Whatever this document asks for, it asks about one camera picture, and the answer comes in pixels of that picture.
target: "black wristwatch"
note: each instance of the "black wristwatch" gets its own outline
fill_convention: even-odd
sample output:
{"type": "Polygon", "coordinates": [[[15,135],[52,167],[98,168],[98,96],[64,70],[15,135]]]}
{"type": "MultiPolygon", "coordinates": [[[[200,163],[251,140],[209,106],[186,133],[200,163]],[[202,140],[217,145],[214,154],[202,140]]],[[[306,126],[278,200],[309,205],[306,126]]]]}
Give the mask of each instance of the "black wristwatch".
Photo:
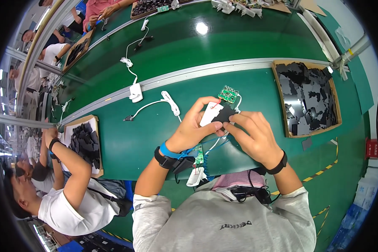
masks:
{"type": "Polygon", "coordinates": [[[286,165],[287,165],[287,154],[284,150],[283,150],[283,153],[284,153],[283,158],[281,159],[280,163],[278,163],[278,165],[271,170],[267,169],[268,174],[271,174],[271,175],[278,174],[284,167],[286,167],[286,165]]]}
{"type": "Polygon", "coordinates": [[[195,157],[186,156],[180,159],[173,159],[168,156],[162,156],[160,154],[160,147],[158,146],[154,151],[154,158],[160,164],[162,168],[172,170],[174,174],[178,174],[193,166],[195,157]]]}

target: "black hair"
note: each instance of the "black hair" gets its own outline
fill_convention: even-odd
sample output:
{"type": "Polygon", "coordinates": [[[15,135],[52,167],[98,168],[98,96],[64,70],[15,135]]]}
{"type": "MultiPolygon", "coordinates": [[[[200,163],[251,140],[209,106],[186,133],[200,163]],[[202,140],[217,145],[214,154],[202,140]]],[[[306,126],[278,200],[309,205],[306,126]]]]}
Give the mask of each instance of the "black hair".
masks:
{"type": "Polygon", "coordinates": [[[32,215],[29,212],[22,209],[22,207],[14,199],[14,190],[11,184],[11,178],[14,175],[13,170],[5,169],[4,172],[5,172],[5,176],[3,180],[4,191],[5,191],[5,195],[7,196],[8,203],[10,205],[10,208],[13,214],[19,219],[25,219],[25,218],[31,217],[32,215]]]}
{"type": "Polygon", "coordinates": [[[21,40],[22,40],[22,38],[24,37],[24,35],[25,35],[25,33],[27,33],[28,31],[31,31],[30,29],[28,29],[28,30],[25,30],[25,32],[22,34],[22,36],[21,36],[21,40]]]}

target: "black backpack strap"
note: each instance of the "black backpack strap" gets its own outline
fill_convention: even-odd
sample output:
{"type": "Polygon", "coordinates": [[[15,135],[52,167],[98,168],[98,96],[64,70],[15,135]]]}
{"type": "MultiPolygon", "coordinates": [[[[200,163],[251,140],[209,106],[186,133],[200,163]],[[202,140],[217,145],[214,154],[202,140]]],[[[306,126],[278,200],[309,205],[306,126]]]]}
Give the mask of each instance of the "black backpack strap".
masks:
{"type": "Polygon", "coordinates": [[[119,215],[117,215],[118,217],[125,217],[129,213],[130,208],[133,205],[133,202],[131,202],[128,199],[117,199],[117,198],[112,197],[108,194],[99,192],[95,189],[92,189],[92,188],[88,188],[88,189],[93,191],[93,192],[99,193],[102,197],[104,197],[107,200],[110,200],[112,202],[116,202],[116,204],[118,204],[118,207],[119,207],[119,215]]]}

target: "blue esd wrist strap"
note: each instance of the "blue esd wrist strap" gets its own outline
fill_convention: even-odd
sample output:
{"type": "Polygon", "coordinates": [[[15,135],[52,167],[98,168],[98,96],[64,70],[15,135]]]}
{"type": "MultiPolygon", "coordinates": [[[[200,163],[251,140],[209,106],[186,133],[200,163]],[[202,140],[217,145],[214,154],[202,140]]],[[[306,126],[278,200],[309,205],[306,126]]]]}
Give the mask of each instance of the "blue esd wrist strap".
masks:
{"type": "Polygon", "coordinates": [[[168,148],[166,148],[165,142],[163,142],[160,146],[160,151],[162,152],[162,154],[164,154],[165,156],[168,156],[170,158],[173,158],[173,159],[180,159],[180,158],[184,158],[186,156],[192,156],[192,155],[189,155],[189,153],[192,150],[193,150],[193,148],[184,150],[184,151],[182,151],[182,153],[174,153],[174,152],[168,150],[168,148]]]}

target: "worker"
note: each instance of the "worker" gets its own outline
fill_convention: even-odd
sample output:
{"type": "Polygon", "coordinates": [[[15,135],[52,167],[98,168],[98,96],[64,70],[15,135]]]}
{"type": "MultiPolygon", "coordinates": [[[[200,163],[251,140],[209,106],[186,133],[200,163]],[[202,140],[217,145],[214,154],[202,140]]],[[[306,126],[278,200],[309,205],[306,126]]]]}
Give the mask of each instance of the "worker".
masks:
{"type": "Polygon", "coordinates": [[[53,188],[41,198],[31,180],[16,176],[11,169],[5,171],[5,193],[16,217],[38,216],[57,232],[78,236],[105,227],[114,216],[127,215],[131,201],[91,179],[91,164],[59,141],[56,128],[43,130],[43,134],[42,145],[54,155],[53,188]],[[58,159],[71,173],[66,184],[58,159]]]}
{"type": "MultiPolygon", "coordinates": [[[[270,207],[256,197],[242,203],[230,201],[210,190],[216,180],[200,186],[174,212],[171,202],[158,195],[171,169],[153,158],[141,173],[133,198],[133,247],[140,251],[313,251],[316,230],[309,207],[308,192],[296,173],[285,162],[269,123],[260,112],[242,111],[230,117],[236,126],[213,122],[199,126],[200,110],[213,97],[197,100],[186,113],[176,132],[164,144],[166,153],[190,149],[213,132],[222,136],[224,127],[252,159],[275,173],[282,194],[270,207]]],[[[248,177],[242,183],[249,183],[248,177]]]]}
{"type": "MultiPolygon", "coordinates": [[[[25,43],[31,42],[34,40],[36,35],[36,31],[33,30],[25,30],[25,32],[21,36],[21,40],[25,43]]],[[[58,30],[54,30],[53,33],[50,35],[48,41],[45,43],[44,49],[50,45],[57,44],[57,43],[68,43],[74,45],[75,43],[68,38],[63,37],[58,30]]]]}
{"type": "MultiPolygon", "coordinates": [[[[40,0],[38,5],[42,7],[53,6],[53,4],[57,0],[40,0]]],[[[77,10],[76,7],[73,7],[69,13],[67,13],[66,17],[63,18],[62,22],[60,23],[63,25],[66,32],[70,30],[75,31],[76,33],[80,33],[81,35],[84,33],[83,31],[83,20],[85,16],[81,11],[77,10]]]]}
{"type": "MultiPolygon", "coordinates": [[[[42,50],[41,54],[38,57],[38,60],[55,66],[56,63],[60,61],[63,55],[65,55],[70,48],[71,45],[67,43],[49,45],[47,48],[42,50]]],[[[40,68],[39,75],[40,78],[46,78],[49,75],[49,72],[40,68]]]]}
{"type": "Polygon", "coordinates": [[[34,158],[29,158],[23,153],[23,157],[15,164],[15,172],[19,179],[30,179],[37,190],[48,193],[53,187],[54,173],[47,165],[47,147],[45,145],[45,135],[42,135],[42,144],[38,162],[34,158]]]}
{"type": "MultiPolygon", "coordinates": [[[[12,67],[9,72],[9,78],[14,80],[14,86],[18,92],[20,91],[21,70],[23,68],[24,62],[21,62],[17,69],[14,69],[14,67],[12,67]]],[[[27,82],[26,91],[29,93],[33,93],[35,91],[39,92],[42,86],[42,81],[43,79],[39,77],[39,69],[35,67],[32,68],[29,80],[27,82]]]]}
{"type": "Polygon", "coordinates": [[[115,11],[126,8],[137,0],[88,0],[85,4],[84,32],[88,32],[98,20],[110,17],[115,11]]]}

